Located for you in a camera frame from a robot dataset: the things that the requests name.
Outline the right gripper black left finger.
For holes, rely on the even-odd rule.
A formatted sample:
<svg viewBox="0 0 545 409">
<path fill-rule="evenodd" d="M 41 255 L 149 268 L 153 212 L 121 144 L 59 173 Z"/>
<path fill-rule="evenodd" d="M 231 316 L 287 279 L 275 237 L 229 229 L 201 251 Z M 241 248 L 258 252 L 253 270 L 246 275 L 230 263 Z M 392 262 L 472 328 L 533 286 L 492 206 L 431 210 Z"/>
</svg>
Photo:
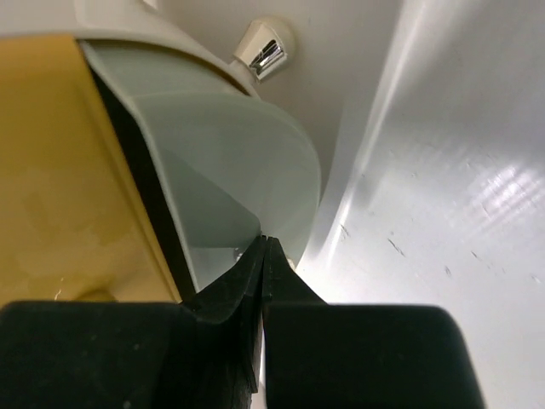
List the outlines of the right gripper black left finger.
<svg viewBox="0 0 545 409">
<path fill-rule="evenodd" d="M 17 301 L 1 311 L 4 408 L 247 408 L 264 240 L 192 299 Z"/>
</svg>

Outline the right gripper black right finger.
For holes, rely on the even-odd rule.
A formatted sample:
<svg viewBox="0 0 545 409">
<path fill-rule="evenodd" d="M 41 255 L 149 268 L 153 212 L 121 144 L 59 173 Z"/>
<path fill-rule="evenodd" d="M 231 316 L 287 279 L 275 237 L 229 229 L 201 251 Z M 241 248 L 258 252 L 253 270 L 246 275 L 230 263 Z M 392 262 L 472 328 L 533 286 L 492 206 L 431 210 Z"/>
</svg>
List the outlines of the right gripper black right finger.
<svg viewBox="0 0 545 409">
<path fill-rule="evenodd" d="M 442 308 L 330 304 L 277 239 L 263 264 L 270 408 L 482 408 L 464 337 Z"/>
</svg>

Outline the round cream drawer organizer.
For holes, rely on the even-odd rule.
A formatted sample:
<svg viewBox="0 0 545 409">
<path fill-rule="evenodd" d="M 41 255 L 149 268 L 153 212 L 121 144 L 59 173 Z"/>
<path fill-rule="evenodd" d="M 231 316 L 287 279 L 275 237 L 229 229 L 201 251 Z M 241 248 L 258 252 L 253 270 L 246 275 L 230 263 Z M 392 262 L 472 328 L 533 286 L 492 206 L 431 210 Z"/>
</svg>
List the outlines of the round cream drawer organizer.
<svg viewBox="0 0 545 409">
<path fill-rule="evenodd" d="M 1 4 L 1 302 L 179 302 L 260 235 L 303 255 L 318 155 L 258 83 L 292 29 L 225 62 L 144 1 Z"/>
</svg>

